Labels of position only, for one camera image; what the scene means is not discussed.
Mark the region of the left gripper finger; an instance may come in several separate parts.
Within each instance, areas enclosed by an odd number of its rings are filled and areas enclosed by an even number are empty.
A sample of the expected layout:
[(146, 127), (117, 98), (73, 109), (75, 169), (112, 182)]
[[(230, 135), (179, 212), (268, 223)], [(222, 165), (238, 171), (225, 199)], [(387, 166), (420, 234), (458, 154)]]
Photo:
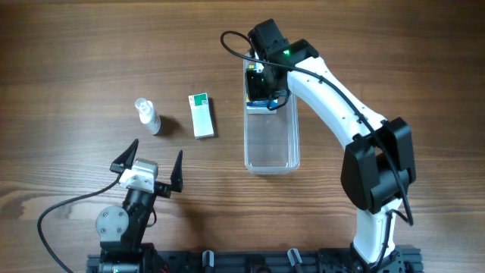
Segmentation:
[(123, 174), (126, 169), (131, 169), (135, 161), (139, 140), (135, 139), (130, 146), (122, 152), (110, 166), (110, 171), (116, 174)]
[(171, 190), (181, 193), (183, 191), (183, 151), (180, 150), (171, 173)]

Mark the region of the blue yellow lozenge box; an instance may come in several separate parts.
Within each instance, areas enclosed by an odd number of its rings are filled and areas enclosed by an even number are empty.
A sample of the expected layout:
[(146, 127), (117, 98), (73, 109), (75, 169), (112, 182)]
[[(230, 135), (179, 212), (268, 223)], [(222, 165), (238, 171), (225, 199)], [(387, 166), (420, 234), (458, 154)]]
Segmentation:
[[(257, 71), (259, 73), (262, 73), (263, 66), (260, 63), (256, 62), (249, 62), (245, 66), (245, 83), (246, 83), (246, 71)], [(246, 106), (253, 106), (253, 107), (266, 107), (268, 108), (268, 105), (270, 105), (270, 108), (275, 108), (278, 105), (278, 100), (274, 99), (272, 101), (268, 100), (268, 94), (267, 94), (267, 99), (262, 100), (262, 101), (250, 101), (249, 97), (247, 96), (246, 93)]]

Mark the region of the white blue medicine box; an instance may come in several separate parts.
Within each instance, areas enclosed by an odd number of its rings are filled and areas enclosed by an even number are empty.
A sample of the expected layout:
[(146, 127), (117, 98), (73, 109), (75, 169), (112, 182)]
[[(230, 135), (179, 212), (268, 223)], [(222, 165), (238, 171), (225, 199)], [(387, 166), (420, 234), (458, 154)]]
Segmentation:
[(270, 111), (266, 107), (248, 106), (246, 112), (248, 115), (275, 115), (277, 110)]

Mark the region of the white green Panadol box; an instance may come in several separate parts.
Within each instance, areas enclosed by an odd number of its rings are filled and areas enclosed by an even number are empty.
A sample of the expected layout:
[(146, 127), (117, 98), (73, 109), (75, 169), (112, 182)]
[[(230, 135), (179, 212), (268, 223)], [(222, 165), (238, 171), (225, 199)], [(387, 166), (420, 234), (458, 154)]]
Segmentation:
[(196, 139), (214, 136), (208, 94), (200, 93), (189, 96), (192, 113), (192, 125)]

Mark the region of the dark green small box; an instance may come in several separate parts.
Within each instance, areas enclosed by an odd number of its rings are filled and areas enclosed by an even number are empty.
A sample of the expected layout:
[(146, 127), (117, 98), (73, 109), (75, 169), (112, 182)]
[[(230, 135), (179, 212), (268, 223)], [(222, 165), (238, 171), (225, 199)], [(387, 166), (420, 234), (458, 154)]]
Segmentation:
[(250, 101), (267, 99), (263, 73), (246, 71), (246, 93)]

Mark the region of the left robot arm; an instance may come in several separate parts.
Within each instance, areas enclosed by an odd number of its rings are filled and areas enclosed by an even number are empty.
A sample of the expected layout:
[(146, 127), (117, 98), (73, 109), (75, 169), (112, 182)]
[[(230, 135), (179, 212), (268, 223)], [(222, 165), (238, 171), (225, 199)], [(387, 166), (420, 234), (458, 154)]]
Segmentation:
[(112, 163), (110, 171), (118, 174), (117, 184), (127, 189), (121, 206), (109, 206), (100, 212), (95, 228), (102, 249), (99, 256), (90, 256), (88, 272), (169, 272), (168, 264), (153, 243), (143, 243), (149, 218), (156, 215), (157, 197), (170, 198), (183, 190), (182, 161), (179, 152), (169, 184), (157, 181), (158, 163), (136, 158), (139, 141), (132, 144)]

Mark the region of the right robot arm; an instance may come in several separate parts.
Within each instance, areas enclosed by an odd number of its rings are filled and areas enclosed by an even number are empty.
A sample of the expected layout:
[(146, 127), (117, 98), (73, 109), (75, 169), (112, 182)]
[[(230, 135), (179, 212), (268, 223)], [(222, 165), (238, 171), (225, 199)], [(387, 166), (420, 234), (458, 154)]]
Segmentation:
[(411, 128), (402, 118), (389, 121), (360, 102), (308, 41), (290, 43), (274, 20), (257, 24), (244, 38), (250, 45), (244, 58), (262, 66), (246, 71), (249, 98), (300, 98), (344, 150), (340, 182), (357, 208), (353, 270), (387, 270), (397, 259), (396, 218), (414, 224), (407, 197), (416, 179)]

